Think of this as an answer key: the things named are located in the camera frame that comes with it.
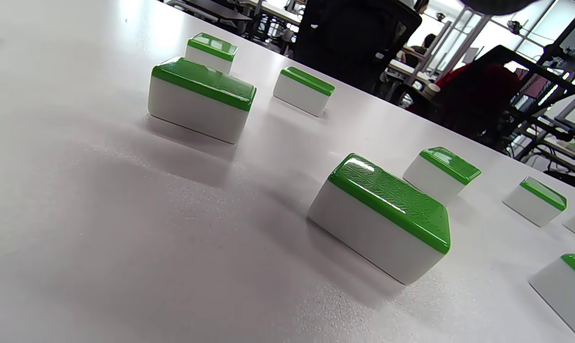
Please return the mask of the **person's left hand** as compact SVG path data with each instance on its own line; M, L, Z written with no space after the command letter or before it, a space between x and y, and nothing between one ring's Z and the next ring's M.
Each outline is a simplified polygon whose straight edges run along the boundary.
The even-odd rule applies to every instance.
M504 16L518 12L537 0L462 0L465 6L490 16Z

